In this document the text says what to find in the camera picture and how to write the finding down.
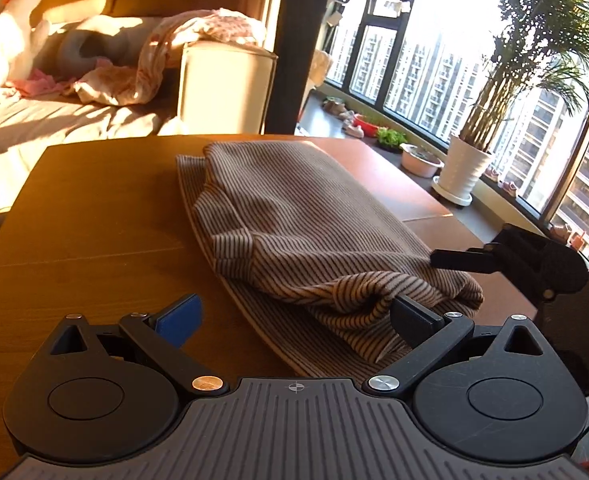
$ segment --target sofa armrest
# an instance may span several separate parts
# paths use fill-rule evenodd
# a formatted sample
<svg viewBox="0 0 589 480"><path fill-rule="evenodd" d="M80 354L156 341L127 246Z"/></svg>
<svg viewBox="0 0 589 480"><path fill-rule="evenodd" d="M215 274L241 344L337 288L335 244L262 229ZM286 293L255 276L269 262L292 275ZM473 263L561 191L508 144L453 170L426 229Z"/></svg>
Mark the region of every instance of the sofa armrest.
<svg viewBox="0 0 589 480"><path fill-rule="evenodd" d="M178 116L190 134L260 134L276 56L262 48L213 41L186 45Z"/></svg>

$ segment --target striped cloth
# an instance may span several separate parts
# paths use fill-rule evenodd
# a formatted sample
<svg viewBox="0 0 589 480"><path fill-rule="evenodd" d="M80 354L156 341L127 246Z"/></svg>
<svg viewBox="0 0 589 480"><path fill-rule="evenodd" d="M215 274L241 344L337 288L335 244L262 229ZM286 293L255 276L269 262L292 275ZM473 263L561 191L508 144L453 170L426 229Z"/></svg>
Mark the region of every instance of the striped cloth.
<svg viewBox="0 0 589 480"><path fill-rule="evenodd" d="M309 142L216 142L179 155L207 260L243 314L298 373L358 381L409 348L389 323L399 294L472 316L483 297L339 163Z"/></svg>

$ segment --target floral blanket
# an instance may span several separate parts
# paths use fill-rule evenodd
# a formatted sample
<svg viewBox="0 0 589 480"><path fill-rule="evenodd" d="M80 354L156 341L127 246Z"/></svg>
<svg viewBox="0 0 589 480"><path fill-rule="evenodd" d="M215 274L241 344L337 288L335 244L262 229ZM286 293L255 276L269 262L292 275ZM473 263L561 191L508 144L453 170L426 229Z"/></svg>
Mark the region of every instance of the floral blanket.
<svg viewBox="0 0 589 480"><path fill-rule="evenodd" d="M258 20L227 9L190 10L165 18L143 45L137 68L102 66L73 83L84 104L128 106L147 103L156 95L163 70L179 66L183 45L197 40L260 46L266 35Z"/></svg>

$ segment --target metal screw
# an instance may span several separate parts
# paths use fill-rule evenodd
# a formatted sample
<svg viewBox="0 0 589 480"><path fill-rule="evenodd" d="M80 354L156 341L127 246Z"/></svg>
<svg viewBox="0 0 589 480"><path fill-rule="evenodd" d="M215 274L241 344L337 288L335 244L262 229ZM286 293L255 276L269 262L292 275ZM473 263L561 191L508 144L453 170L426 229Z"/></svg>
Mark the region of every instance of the metal screw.
<svg viewBox="0 0 589 480"><path fill-rule="evenodd" d="M223 380L211 375L202 375L192 381L192 387L202 392L213 392L223 386Z"/></svg>
<svg viewBox="0 0 589 480"><path fill-rule="evenodd" d="M396 377L389 375L375 375L374 377L370 377L368 384L373 390L389 392L391 390L396 390L400 383Z"/></svg>

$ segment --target blue gripper pad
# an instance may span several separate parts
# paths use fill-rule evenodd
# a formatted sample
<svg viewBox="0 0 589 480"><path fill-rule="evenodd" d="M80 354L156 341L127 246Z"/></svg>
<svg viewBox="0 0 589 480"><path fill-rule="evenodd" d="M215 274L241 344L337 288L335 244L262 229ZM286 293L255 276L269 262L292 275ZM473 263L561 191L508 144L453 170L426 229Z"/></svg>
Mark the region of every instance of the blue gripper pad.
<svg viewBox="0 0 589 480"><path fill-rule="evenodd" d="M155 333L175 348L181 348L201 326L201 299L188 294L151 317Z"/></svg>

